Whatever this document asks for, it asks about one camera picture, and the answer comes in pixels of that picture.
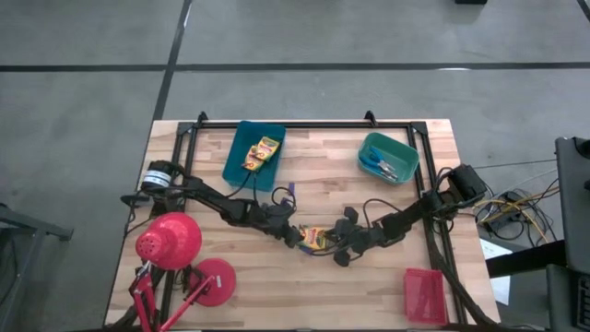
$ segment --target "red plastic bin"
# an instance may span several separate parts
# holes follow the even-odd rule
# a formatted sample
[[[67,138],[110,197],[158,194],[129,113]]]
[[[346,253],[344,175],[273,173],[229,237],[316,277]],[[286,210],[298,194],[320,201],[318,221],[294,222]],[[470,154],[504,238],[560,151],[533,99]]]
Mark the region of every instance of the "red plastic bin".
[[[404,306],[407,320],[444,326],[448,323],[444,300],[443,273],[418,268],[406,269]]]

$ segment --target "concrete floor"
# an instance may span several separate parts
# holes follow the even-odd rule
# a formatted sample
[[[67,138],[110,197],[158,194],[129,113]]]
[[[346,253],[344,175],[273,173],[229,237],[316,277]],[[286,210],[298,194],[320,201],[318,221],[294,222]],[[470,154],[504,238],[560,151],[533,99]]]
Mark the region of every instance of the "concrete floor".
[[[166,64],[182,0],[0,1],[0,65]],[[574,0],[194,0],[179,64],[590,61]],[[176,73],[164,119],[450,118],[463,162],[553,158],[589,136],[589,70]],[[163,72],[0,73],[0,201],[76,228],[50,240],[20,330],[100,326]],[[481,169],[495,190],[554,162]],[[536,192],[557,173],[522,186]],[[542,207],[562,236],[557,197]],[[523,237],[516,242],[528,245]],[[520,284],[531,284],[523,278]],[[511,323],[546,320],[514,293]],[[542,285],[523,294],[539,296]]]

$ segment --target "white paper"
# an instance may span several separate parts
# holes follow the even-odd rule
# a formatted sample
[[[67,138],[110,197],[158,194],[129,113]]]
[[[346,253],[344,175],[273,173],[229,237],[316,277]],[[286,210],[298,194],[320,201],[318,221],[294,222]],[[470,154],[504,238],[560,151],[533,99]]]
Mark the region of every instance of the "white paper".
[[[493,258],[499,255],[508,255],[512,251],[502,248],[499,245],[490,243],[486,240],[481,240],[481,249],[483,250],[483,256],[486,259]],[[491,289],[494,292],[494,298],[496,301],[508,305],[508,299],[510,298],[510,276],[499,277],[491,280]]]

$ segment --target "teal bin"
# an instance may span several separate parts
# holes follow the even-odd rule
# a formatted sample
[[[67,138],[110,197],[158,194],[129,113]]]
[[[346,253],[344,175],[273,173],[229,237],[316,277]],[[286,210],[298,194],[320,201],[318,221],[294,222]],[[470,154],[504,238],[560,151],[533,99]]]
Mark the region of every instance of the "teal bin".
[[[370,147],[377,148],[383,155],[384,161],[395,168],[396,180],[391,180],[360,162],[360,157],[369,158]],[[359,167],[389,184],[402,184],[409,181],[414,175],[418,163],[419,155],[414,148],[379,133],[368,134],[359,149]]]
[[[256,174],[256,190],[272,191],[275,185],[278,161],[280,160],[280,153],[285,144],[286,134],[287,129],[282,125],[254,123],[250,121],[240,122],[236,130],[236,135],[231,143],[230,155],[223,169],[223,179],[232,186],[242,185],[243,180],[250,172],[242,167],[248,150],[252,145],[257,145],[263,136],[267,136],[280,142],[280,146],[278,146],[273,157],[269,161],[266,161],[258,170]],[[253,176],[250,176],[244,188],[254,188]]]

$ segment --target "wooden table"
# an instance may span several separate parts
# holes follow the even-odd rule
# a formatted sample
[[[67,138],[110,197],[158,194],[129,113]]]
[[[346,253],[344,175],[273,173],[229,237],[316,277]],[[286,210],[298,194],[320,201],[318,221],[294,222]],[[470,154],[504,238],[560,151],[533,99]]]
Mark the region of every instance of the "wooden table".
[[[177,121],[154,123],[147,145],[143,170],[152,160],[171,158]],[[437,170],[459,164],[449,120],[427,120],[432,154]],[[295,183],[297,213],[291,225],[333,226],[342,218],[343,208],[361,207],[372,197],[385,199],[406,208],[417,197],[413,181],[391,186],[362,172],[356,162],[360,143],[371,131],[378,131],[407,144],[407,133],[400,129],[289,129],[279,165],[276,185]],[[233,129],[200,129],[193,175],[221,193],[231,187],[221,178],[234,136]],[[426,167],[422,167],[428,179]],[[243,190],[240,196],[250,196]],[[270,201],[259,194],[261,201]],[[390,208],[379,203],[368,207],[375,219]],[[424,230],[416,223],[401,243],[388,248],[373,248],[364,257],[339,267],[331,256],[308,256],[289,249],[281,241],[252,229],[228,226],[218,214],[196,202],[187,205],[203,232],[203,248],[195,263],[219,257],[236,269],[237,288],[233,297],[220,307],[191,307],[175,328],[402,328],[412,326],[404,314],[403,276],[407,267],[429,268]],[[143,220],[147,210],[137,213]],[[138,229],[124,242],[106,323],[116,321],[132,305],[127,288],[140,265],[135,251]],[[490,279],[479,244],[475,222],[470,217],[455,219],[451,232],[459,278],[485,313],[499,320]],[[447,311],[455,321],[450,287],[445,285]],[[176,291],[171,311],[183,300]]]

